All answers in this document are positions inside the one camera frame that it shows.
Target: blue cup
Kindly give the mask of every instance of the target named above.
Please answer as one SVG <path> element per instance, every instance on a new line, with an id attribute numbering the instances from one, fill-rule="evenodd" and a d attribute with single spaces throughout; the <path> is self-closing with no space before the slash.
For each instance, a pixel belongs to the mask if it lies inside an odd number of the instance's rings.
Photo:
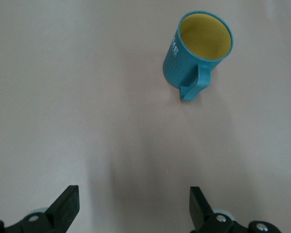
<path id="1" fill-rule="evenodd" d="M 193 100 L 210 83 L 210 72 L 231 52 L 232 32 L 218 16 L 206 11 L 187 13 L 179 22 L 163 63 L 167 81 Z"/>

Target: mug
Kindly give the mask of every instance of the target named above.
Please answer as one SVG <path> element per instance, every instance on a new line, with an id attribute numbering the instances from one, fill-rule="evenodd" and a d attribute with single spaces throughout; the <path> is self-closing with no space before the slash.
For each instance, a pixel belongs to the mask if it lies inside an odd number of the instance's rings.
<path id="1" fill-rule="evenodd" d="M 218 16 L 206 11 L 187 13 L 179 22 L 163 63 L 167 81 L 193 100 L 210 83 L 210 72 L 233 48 L 232 32 Z"/>

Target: mug handle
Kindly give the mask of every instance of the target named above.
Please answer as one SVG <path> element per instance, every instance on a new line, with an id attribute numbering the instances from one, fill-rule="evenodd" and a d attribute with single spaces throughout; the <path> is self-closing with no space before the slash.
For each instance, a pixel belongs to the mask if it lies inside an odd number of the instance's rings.
<path id="1" fill-rule="evenodd" d="M 183 100 L 191 101 L 210 83 L 210 69 L 206 65 L 198 65 L 197 77 L 189 86 L 180 87 L 180 96 Z"/>

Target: table surface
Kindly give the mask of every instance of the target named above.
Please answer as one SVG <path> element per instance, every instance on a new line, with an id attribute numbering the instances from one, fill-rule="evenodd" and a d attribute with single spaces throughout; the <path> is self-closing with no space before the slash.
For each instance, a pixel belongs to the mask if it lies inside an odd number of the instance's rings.
<path id="1" fill-rule="evenodd" d="M 193 10 L 235 41 L 182 102 L 162 63 Z M 190 186 L 291 232 L 291 0 L 0 0 L 0 219 L 70 184 L 71 233 L 188 233 Z"/>

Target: metal screw head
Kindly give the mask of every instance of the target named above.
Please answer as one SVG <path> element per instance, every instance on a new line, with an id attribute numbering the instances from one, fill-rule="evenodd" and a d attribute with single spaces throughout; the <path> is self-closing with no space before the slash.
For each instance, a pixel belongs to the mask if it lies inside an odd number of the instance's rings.
<path id="1" fill-rule="evenodd" d="M 226 218 L 225 218 L 223 215 L 218 215 L 218 216 L 217 216 L 217 220 L 218 220 L 219 222 L 226 222 Z"/>
<path id="2" fill-rule="evenodd" d="M 267 226 L 265 226 L 263 223 L 258 223 L 257 224 L 257 228 L 262 231 L 262 232 L 267 232 L 268 231 L 268 228 Z"/>
<path id="3" fill-rule="evenodd" d="M 34 216 L 31 216 L 28 221 L 29 222 L 34 222 L 34 221 L 37 221 L 39 219 L 39 216 L 38 215 L 34 215 Z"/>

